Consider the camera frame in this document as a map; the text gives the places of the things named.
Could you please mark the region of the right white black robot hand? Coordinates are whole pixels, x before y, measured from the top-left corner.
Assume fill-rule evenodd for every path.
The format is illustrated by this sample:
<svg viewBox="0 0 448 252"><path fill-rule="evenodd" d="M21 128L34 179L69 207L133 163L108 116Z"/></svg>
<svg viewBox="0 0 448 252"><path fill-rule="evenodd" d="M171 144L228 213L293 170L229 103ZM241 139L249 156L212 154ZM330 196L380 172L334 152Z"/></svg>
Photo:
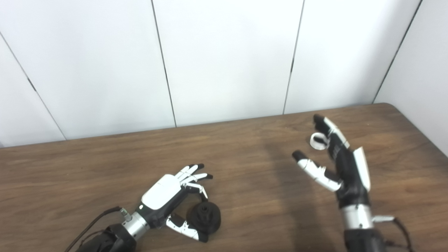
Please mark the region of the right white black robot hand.
<svg viewBox="0 0 448 252"><path fill-rule="evenodd" d="M297 165L315 182L336 193L339 208L371 206L371 180L363 148L352 149L344 134L329 118L315 114L313 120L315 129L323 134L324 149L328 150L336 172L319 166L301 150L292 153Z"/></svg>

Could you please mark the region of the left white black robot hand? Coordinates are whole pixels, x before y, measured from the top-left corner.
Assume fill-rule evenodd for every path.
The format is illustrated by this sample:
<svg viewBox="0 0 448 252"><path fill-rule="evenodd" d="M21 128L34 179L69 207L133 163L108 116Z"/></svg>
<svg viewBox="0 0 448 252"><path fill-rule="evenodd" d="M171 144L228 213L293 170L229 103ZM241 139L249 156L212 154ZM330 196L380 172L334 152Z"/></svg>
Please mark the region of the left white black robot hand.
<svg viewBox="0 0 448 252"><path fill-rule="evenodd" d="M151 228L168 227L184 236L207 243L208 235L196 229L186 219L174 213L174 210L189 194L197 194L202 202L208 201L203 179L213 179L213 175L196 172L204 168L204 164L192 164L183 167L176 174L165 174L141 197L136 212Z"/></svg>

